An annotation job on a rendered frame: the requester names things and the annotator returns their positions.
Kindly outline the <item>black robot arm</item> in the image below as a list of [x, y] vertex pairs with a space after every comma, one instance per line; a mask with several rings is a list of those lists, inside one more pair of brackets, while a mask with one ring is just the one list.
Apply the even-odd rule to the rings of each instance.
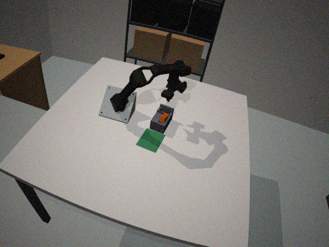
[[[142, 70], [151, 70], [152, 76], [147, 81]], [[191, 66], [185, 65], [183, 60], [176, 60], [173, 64], [163, 64], [163, 65], [152, 65], [142, 66], [134, 70], [130, 75], [130, 82], [127, 86], [120, 92], [115, 93], [114, 96], [110, 99], [112, 106], [115, 112], [123, 112], [126, 104], [129, 102], [128, 97], [133, 93], [136, 88], [144, 87], [147, 84], [151, 83], [153, 78], [169, 74], [171, 80], [178, 80], [179, 76], [187, 76], [191, 74]], [[174, 88], [179, 91], [181, 94], [186, 90], [187, 82], [178, 82]]]

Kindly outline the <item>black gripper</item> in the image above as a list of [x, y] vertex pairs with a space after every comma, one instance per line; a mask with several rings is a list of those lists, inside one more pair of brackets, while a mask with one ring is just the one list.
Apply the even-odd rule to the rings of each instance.
[[[167, 84], [167, 86], [166, 86], [166, 88], [168, 88], [168, 89], [162, 91], [162, 93], [161, 93], [161, 97], [166, 98], [167, 101], [169, 102], [170, 99], [173, 98], [173, 96], [174, 96], [174, 92], [177, 91], [177, 90], [174, 88], [174, 86], [175, 86], [179, 81], [180, 81], [180, 79], [178, 79], [178, 80], [171, 80], [170, 78], [168, 78], [168, 79], [167, 79], [168, 84]], [[181, 82], [181, 81], [180, 81], [180, 82]]]

